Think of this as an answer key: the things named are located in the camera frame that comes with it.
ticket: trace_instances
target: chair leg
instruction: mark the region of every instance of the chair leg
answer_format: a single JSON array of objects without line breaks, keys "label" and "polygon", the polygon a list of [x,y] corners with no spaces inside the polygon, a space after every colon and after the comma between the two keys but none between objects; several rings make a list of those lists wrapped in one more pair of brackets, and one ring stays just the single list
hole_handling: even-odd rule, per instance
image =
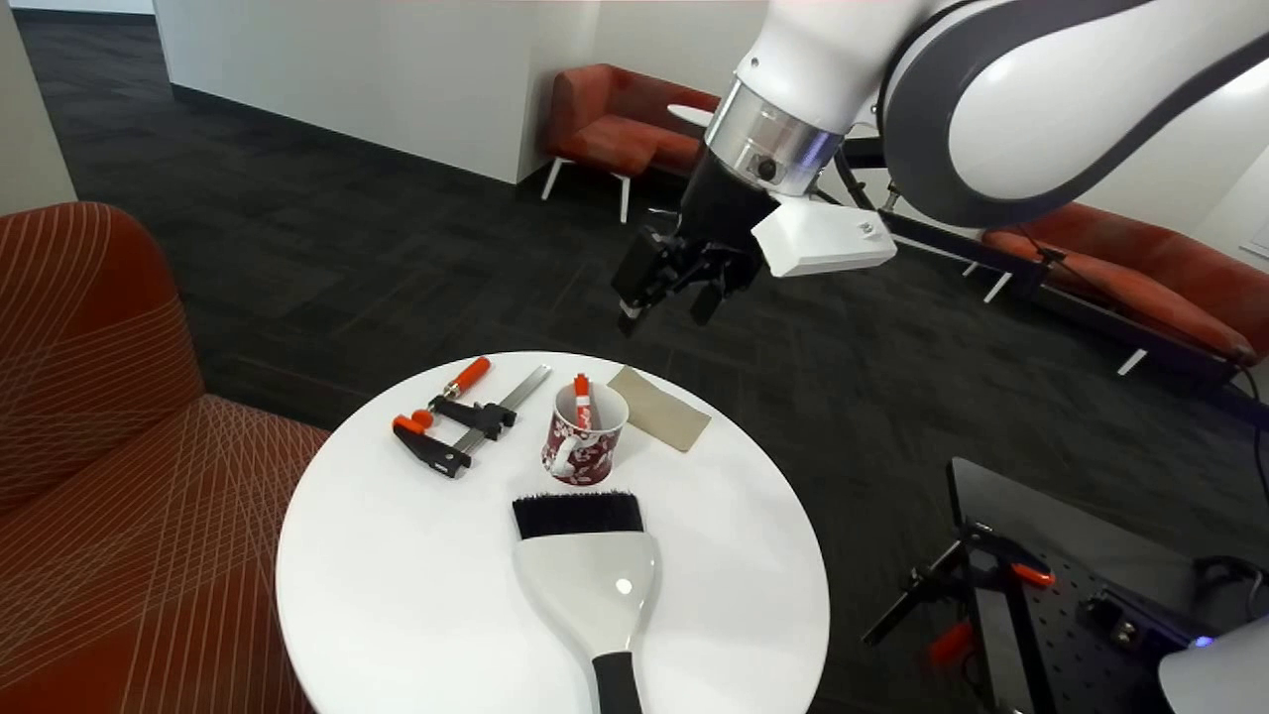
[{"label": "chair leg", "polygon": [[627,228],[632,219],[632,174],[615,174],[623,184],[623,202],[618,202],[618,224]]},{"label": "chair leg", "polygon": [[553,165],[553,174],[549,174],[549,184],[544,184],[544,202],[553,200],[565,165],[569,165],[569,161],[554,161],[554,165]]},{"label": "chair leg", "polygon": [[984,307],[992,307],[1012,277],[1014,273],[1001,273],[1001,281],[988,291]]},{"label": "chair leg", "polygon": [[1119,376],[1129,376],[1152,352],[1146,350],[1136,350],[1123,364],[1119,364]]}]

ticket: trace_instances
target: paper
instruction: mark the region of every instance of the paper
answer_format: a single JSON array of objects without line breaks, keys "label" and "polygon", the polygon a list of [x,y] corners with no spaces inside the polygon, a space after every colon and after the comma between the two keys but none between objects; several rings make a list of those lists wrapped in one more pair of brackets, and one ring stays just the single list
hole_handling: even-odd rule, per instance
[{"label": "paper", "polygon": [[623,371],[611,376],[611,391],[627,399],[632,404],[632,425],[678,454],[689,454],[697,438],[706,434],[709,417],[676,401],[635,371]]}]

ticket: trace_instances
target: gray carpet floor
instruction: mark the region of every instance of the gray carpet floor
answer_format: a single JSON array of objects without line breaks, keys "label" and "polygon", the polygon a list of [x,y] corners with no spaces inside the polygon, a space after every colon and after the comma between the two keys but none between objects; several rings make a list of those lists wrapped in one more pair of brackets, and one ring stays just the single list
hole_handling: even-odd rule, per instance
[{"label": "gray carpet floor", "polygon": [[[972,709],[922,648],[922,611],[858,645],[908,564],[949,535],[953,458],[1185,551],[1269,561],[1249,425],[1167,371],[1029,303],[981,307],[953,264],[762,281],[715,327],[685,303],[615,330],[607,277],[632,241],[615,184],[569,171],[500,188],[423,161],[173,97],[154,26],[21,22],[85,200],[134,211],[166,245],[213,392],[335,429],[376,391],[489,350],[581,350],[664,373],[787,470],[832,584],[819,709]],[[639,184],[639,208],[676,184]]]}]

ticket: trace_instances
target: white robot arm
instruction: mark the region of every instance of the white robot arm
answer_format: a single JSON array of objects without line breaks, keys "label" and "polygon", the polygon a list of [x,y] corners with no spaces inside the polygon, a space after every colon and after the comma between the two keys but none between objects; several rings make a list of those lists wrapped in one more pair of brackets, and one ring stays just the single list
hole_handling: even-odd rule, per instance
[{"label": "white robot arm", "polygon": [[877,215],[811,200],[877,98],[906,200],[956,228],[1038,219],[1269,57],[1269,0],[775,0],[706,131],[678,215],[615,273],[623,314],[762,269],[893,258]]}]

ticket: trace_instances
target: black cable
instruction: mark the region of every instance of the black cable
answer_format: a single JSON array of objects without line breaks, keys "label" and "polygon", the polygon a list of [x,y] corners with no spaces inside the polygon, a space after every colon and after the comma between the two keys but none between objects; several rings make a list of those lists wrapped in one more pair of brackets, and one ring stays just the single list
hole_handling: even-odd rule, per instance
[{"label": "black cable", "polygon": [[1269,499],[1269,471],[1267,471],[1267,414],[1269,414],[1269,404],[1267,404],[1267,399],[1261,399],[1261,384],[1257,384],[1257,376],[1255,376],[1255,371],[1243,371],[1243,376],[1247,376],[1247,384],[1255,391],[1255,463],[1257,463],[1257,477],[1261,477],[1261,491],[1267,491],[1267,499]]}]

